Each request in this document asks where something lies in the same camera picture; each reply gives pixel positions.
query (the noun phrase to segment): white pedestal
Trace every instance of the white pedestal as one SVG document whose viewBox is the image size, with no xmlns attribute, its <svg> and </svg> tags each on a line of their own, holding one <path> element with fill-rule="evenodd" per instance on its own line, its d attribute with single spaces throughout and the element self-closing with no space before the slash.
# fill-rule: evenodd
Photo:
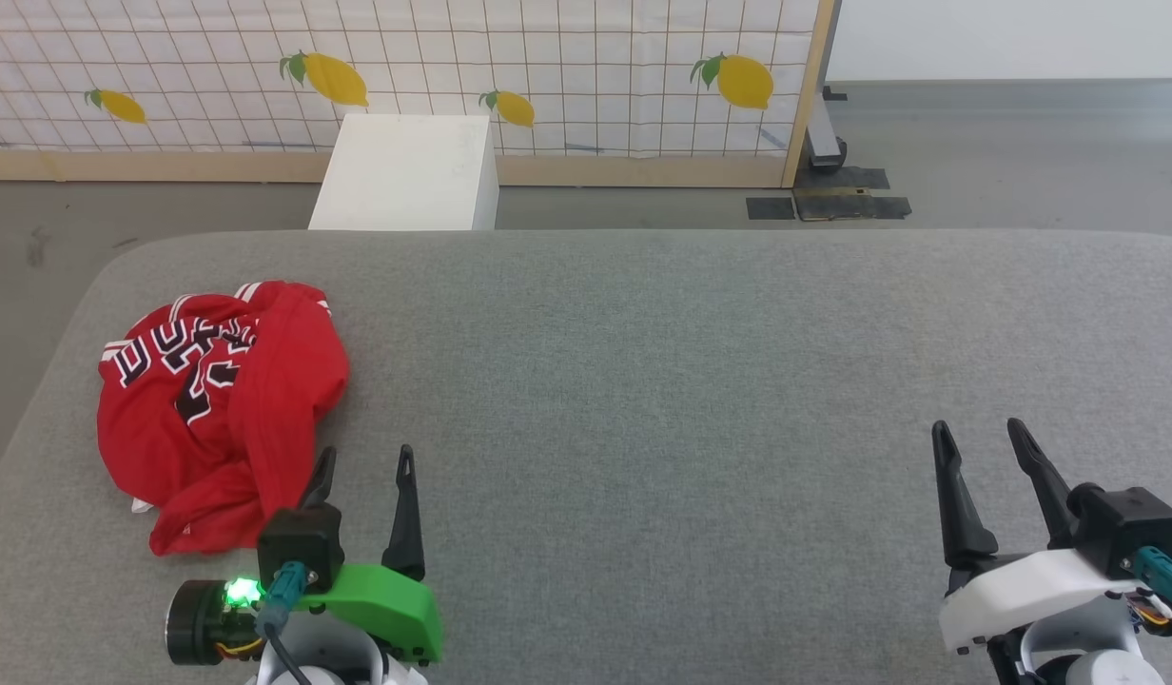
<svg viewBox="0 0 1172 685">
<path fill-rule="evenodd" d="M 311 230 L 491 230 L 498 167 L 485 116 L 347 114 Z"/>
</svg>

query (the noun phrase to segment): yellow lemon decoration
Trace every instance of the yellow lemon decoration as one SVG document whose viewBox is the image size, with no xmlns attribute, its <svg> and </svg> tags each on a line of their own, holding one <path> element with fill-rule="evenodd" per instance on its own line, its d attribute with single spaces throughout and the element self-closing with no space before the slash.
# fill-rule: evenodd
<svg viewBox="0 0 1172 685">
<path fill-rule="evenodd" d="M 286 77 L 289 70 L 291 79 L 302 83 L 304 77 L 308 77 L 311 86 L 315 87 L 320 95 L 328 97 L 338 104 L 356 104 L 359 108 L 367 106 L 366 82 L 361 81 L 361 75 L 354 67 L 320 53 L 307 55 L 300 50 L 298 55 L 281 57 L 278 62 L 278 74 Z"/>
<path fill-rule="evenodd" d="M 713 86 L 713 79 L 717 79 L 721 96 L 736 108 L 768 108 L 768 99 L 772 96 L 772 74 L 768 67 L 751 57 L 727 57 L 722 53 L 716 57 L 700 60 L 691 67 L 691 74 L 687 77 L 689 81 L 695 81 L 696 70 L 700 70 L 700 81 L 704 82 L 706 88 Z"/>
<path fill-rule="evenodd" d="M 477 104 L 479 103 L 489 104 L 490 109 L 497 109 L 503 120 L 512 124 L 525 126 L 526 129 L 534 126 L 534 108 L 522 95 L 509 90 L 493 90 L 483 93 L 477 100 Z"/>
<path fill-rule="evenodd" d="M 83 94 L 86 103 L 93 103 L 96 108 L 108 109 L 109 114 L 121 121 L 130 123 L 146 123 L 146 113 L 142 111 L 142 104 L 135 103 L 129 95 L 122 95 L 116 90 L 88 90 Z"/>
</svg>

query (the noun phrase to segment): gray floor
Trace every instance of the gray floor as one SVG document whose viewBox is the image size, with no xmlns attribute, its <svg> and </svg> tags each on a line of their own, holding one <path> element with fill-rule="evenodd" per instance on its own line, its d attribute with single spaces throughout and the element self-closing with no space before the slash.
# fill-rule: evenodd
<svg viewBox="0 0 1172 685">
<path fill-rule="evenodd" d="M 884 168 L 902 222 L 829 229 L 1172 235 L 1172 83 L 850 87 L 849 163 Z M 304 229 L 315 185 L 0 183 L 0 455 L 87 285 L 135 245 Z M 747 221 L 778 191 L 507 188 L 499 229 L 819 229 Z M 98 354 L 91 355 L 91 373 Z"/>
</svg>

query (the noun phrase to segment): gray table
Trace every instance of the gray table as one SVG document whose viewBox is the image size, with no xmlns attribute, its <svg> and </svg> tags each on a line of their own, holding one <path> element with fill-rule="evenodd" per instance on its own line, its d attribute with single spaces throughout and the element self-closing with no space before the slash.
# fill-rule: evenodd
<svg viewBox="0 0 1172 685">
<path fill-rule="evenodd" d="M 1172 239 L 1063 231 L 207 235 L 74 317 L 0 463 L 0 684 L 243 683 L 161 617 L 250 551 L 155 558 L 95 448 L 96 360 L 182 292 L 328 292 L 348 561 L 417 452 L 443 684 L 987 683 L 947 655 L 929 425 L 1008 551 L 1045 541 L 1003 422 L 1172 503 Z M 1172 679 L 1172 643 L 1146 640 Z"/>
</svg>

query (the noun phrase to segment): grid partition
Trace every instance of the grid partition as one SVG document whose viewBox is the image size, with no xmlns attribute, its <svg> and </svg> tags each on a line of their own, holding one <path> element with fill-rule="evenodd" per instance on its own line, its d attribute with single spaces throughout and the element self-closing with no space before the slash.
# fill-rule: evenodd
<svg viewBox="0 0 1172 685">
<path fill-rule="evenodd" d="M 507 155 L 785 156 L 816 9 L 817 0 L 0 0 L 0 143 L 331 150 L 346 113 L 366 111 L 491 114 Z M 291 56 L 299 67 L 282 62 Z"/>
</svg>

